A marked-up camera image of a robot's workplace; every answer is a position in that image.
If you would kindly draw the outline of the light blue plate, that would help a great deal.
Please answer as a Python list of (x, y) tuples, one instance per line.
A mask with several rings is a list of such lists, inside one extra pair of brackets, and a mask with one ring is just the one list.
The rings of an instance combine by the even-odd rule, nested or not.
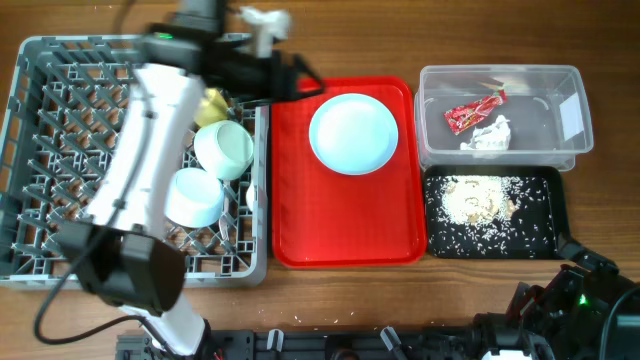
[(325, 101), (312, 115), (309, 144), (328, 169), (361, 176), (383, 168), (399, 144), (390, 109), (365, 94), (346, 93)]

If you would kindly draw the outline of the yellow plastic cup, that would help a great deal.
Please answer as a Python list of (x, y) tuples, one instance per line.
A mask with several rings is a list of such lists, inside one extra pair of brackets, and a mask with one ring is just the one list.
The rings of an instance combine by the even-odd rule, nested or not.
[(227, 120), (229, 106), (218, 89), (209, 88), (202, 98), (200, 107), (194, 118), (199, 127), (206, 127), (216, 122)]

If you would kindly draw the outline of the white napkin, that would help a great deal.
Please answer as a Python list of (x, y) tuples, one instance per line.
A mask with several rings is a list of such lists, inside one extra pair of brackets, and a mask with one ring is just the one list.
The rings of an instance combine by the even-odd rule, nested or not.
[(484, 128), (475, 129), (470, 141), (462, 142), (460, 149), (504, 151), (509, 148), (510, 140), (510, 120), (504, 115), (499, 115), (493, 124)]

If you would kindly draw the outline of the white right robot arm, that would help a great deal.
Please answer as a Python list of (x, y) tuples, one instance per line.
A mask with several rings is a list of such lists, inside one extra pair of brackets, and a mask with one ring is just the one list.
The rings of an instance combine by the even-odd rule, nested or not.
[(476, 315), (469, 358), (639, 360), (639, 284), (565, 233), (556, 245), (571, 263), (546, 286), (519, 283), (505, 313)]

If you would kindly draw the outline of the green bowl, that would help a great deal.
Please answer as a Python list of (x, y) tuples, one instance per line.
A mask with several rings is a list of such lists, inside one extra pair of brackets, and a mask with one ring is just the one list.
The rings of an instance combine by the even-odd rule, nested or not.
[(199, 129), (193, 147), (202, 168), (223, 181), (240, 178), (253, 162), (253, 138), (234, 121), (222, 120)]

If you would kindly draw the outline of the red candy wrapper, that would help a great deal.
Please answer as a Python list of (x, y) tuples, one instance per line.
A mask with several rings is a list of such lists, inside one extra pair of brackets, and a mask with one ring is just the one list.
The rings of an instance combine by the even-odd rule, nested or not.
[(459, 135), (488, 117), (491, 112), (507, 101), (503, 89), (472, 103), (457, 106), (444, 113), (444, 119), (454, 135)]

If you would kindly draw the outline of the light blue bowl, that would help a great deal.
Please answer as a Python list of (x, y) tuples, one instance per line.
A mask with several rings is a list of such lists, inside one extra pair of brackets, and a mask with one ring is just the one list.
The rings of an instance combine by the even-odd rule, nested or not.
[(214, 224), (222, 215), (223, 184), (200, 168), (183, 168), (174, 173), (166, 196), (164, 215), (188, 228)]

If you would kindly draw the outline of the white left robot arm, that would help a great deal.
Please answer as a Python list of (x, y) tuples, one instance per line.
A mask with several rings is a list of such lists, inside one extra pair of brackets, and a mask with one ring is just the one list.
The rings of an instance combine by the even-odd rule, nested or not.
[(224, 1), (185, 1), (136, 40), (141, 62), (111, 163), (86, 216), (57, 233), (68, 274), (140, 323), (172, 359), (221, 357), (209, 323), (184, 296), (184, 256), (162, 239), (169, 183), (200, 102), (210, 88), (252, 105), (297, 101), (305, 96), (299, 76), (312, 74), (302, 56), (277, 49), (288, 12), (242, 6), (250, 36), (227, 41), (228, 10)]

